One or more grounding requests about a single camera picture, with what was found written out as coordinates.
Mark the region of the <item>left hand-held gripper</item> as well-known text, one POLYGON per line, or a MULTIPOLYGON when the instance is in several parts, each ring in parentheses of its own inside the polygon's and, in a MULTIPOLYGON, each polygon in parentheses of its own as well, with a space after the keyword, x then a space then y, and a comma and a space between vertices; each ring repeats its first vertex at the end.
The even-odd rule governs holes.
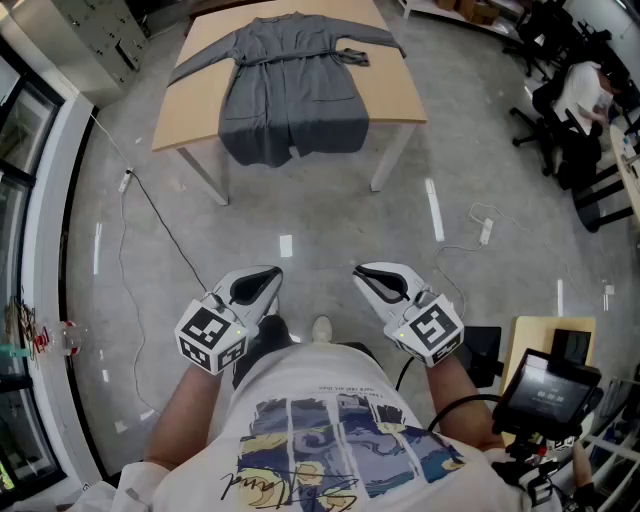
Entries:
POLYGON ((260 323, 278 310, 283 271, 258 265, 228 272, 201 300, 194 299, 174 335, 179 352, 212 375, 245 356, 260 323))

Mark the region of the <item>grey robe garment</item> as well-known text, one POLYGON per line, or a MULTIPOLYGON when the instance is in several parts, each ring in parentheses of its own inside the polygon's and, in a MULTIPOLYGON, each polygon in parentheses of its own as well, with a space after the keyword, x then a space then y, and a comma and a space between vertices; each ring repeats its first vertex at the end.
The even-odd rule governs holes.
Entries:
POLYGON ((342 38, 397 48, 387 30, 294 12, 256 18, 177 66, 176 83, 224 59, 235 63, 220 110, 219 137, 241 165, 277 168, 293 151, 354 153, 369 115, 348 70, 367 67, 359 50, 337 49, 342 38))

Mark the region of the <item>black trousers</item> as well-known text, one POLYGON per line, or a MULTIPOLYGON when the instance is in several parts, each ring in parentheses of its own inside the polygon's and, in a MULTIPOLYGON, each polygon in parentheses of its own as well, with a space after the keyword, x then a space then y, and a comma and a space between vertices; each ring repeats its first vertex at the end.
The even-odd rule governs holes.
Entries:
MULTIPOLYGON (((332 342, 330 344, 350 347, 360 351, 373 359, 377 364, 378 360, 374 354, 360 342, 332 342)), ((243 356, 236 364, 233 374, 232 386, 236 390, 247 373, 260 361, 263 357, 278 350, 286 349, 295 345, 287 324, 284 319, 277 315, 267 316, 259 325, 258 336, 251 342, 245 356, 243 356)))

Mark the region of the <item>black flat case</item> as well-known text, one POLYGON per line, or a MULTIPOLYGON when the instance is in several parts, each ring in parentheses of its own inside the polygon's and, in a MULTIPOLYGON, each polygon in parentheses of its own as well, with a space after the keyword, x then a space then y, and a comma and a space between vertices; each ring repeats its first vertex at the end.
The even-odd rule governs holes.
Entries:
POLYGON ((502 329, 467 326, 458 357, 477 388, 488 388, 501 377, 504 363, 499 360, 502 329))

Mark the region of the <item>white table leg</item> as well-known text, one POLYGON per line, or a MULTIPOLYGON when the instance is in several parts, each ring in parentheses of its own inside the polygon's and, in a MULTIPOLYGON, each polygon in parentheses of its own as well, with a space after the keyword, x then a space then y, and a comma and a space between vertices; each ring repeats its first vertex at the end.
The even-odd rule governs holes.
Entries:
POLYGON ((383 189, 402 155, 407 142, 411 138, 415 127, 415 124, 401 124, 396 130, 371 179, 370 190, 372 192, 377 193, 383 189))
POLYGON ((226 190, 207 172, 207 170, 195 159, 195 157, 185 147, 176 149, 176 153, 182 161, 190 167, 204 183, 205 190, 210 197, 219 205, 229 204, 229 195, 226 190))

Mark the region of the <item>small wooden side table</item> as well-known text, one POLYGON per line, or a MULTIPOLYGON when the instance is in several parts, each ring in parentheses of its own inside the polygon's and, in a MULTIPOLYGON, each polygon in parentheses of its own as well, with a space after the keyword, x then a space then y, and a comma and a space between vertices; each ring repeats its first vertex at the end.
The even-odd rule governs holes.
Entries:
POLYGON ((586 364, 590 365, 595 348, 596 319, 594 317, 517 316, 513 319, 502 373, 499 394, 502 395, 515 375, 527 348, 551 353, 555 331, 582 331, 590 334, 586 364))

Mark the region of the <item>clear plastic bottle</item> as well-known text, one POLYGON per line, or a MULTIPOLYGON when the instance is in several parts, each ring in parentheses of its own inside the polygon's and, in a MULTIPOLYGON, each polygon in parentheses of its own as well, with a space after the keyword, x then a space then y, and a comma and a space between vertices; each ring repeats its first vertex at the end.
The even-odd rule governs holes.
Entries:
POLYGON ((45 352, 70 357, 80 353, 88 337, 88 329, 73 321, 46 320, 39 327, 34 343, 45 352))

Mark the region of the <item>black chest monitor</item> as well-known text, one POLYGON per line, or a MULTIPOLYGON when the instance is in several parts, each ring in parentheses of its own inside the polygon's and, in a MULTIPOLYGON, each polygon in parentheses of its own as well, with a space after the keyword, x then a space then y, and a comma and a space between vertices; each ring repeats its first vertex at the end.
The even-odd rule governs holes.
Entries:
POLYGON ((493 411, 493 432, 563 441, 582 433, 601 372, 528 348, 493 411))

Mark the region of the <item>black box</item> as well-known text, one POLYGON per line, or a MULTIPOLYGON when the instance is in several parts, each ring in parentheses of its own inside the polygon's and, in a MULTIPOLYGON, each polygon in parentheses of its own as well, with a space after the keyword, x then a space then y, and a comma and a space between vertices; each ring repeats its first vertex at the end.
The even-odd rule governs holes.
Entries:
POLYGON ((591 334, 584 331, 556 329, 551 357, 574 365, 585 365, 590 348, 591 334))

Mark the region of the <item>black office chair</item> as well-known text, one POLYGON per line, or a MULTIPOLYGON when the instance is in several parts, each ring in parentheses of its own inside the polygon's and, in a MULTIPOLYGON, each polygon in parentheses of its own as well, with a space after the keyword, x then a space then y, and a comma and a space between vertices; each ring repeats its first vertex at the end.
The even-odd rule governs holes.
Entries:
POLYGON ((562 31, 566 23, 571 23, 567 15, 562 0, 534 0, 516 24, 520 42, 504 46, 502 53, 522 57, 527 77, 531 77, 532 69, 536 68, 542 81, 548 82, 550 78, 540 62, 553 60, 562 48, 562 31))
POLYGON ((544 83, 532 94, 532 106, 539 114, 532 119, 517 107, 509 110, 511 116, 517 116, 531 130, 528 136, 513 138, 515 147, 535 142, 542 160, 542 174, 554 173, 554 151, 561 151, 558 175, 564 188, 571 188, 579 171, 591 171, 602 156, 597 136, 587 135, 578 118, 571 112, 565 112, 566 119, 561 120, 554 110, 556 100, 561 96, 564 76, 554 77, 544 83))

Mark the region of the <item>black framed glass partition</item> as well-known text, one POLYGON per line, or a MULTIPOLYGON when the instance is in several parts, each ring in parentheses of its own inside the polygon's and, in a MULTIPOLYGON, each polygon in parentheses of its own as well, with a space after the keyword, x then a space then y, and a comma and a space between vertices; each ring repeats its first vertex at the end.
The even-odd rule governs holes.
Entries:
POLYGON ((62 103, 0 36, 0 509, 65 477, 36 405, 37 324, 22 277, 27 211, 62 103))

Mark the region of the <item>white desk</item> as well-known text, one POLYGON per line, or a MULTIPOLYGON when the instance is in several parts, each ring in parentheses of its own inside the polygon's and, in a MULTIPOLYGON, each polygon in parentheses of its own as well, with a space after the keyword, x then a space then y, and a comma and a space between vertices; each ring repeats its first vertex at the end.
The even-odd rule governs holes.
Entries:
POLYGON ((640 154, 635 152, 633 145, 617 126, 609 126, 609 135, 619 174, 631 208, 640 223, 640 154))

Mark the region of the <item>white storage shelf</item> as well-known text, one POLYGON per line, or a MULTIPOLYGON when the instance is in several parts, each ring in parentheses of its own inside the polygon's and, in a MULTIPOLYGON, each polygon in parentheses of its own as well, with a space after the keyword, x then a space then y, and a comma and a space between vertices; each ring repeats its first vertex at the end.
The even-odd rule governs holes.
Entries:
POLYGON ((515 24, 498 16, 491 25, 474 24, 467 21, 463 15, 461 15, 455 9, 446 10, 438 7, 435 0, 395 0, 403 9, 403 18, 408 19, 410 14, 415 11, 423 13, 435 18, 443 19, 447 22, 461 24, 468 28, 480 30, 482 32, 491 33, 494 36, 500 37, 506 41, 512 41, 515 43, 521 43, 515 24))

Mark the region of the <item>grey locker cabinet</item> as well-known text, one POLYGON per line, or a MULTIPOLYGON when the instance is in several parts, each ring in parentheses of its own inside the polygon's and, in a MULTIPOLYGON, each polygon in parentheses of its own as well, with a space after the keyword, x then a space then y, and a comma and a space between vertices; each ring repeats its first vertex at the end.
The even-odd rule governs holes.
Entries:
POLYGON ((60 25, 53 56, 62 74, 91 103, 123 98, 141 68, 148 40, 124 0, 52 0, 60 25))

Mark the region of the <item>black monitor mount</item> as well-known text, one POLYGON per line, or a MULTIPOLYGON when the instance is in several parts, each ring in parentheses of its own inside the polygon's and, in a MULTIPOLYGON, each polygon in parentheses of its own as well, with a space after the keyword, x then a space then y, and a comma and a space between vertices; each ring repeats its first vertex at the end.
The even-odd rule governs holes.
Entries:
POLYGON ((535 508, 549 503, 554 495, 551 477, 559 470, 559 462, 549 458, 548 451, 541 434, 518 434, 505 450, 507 459, 491 466, 506 484, 523 491, 535 508))

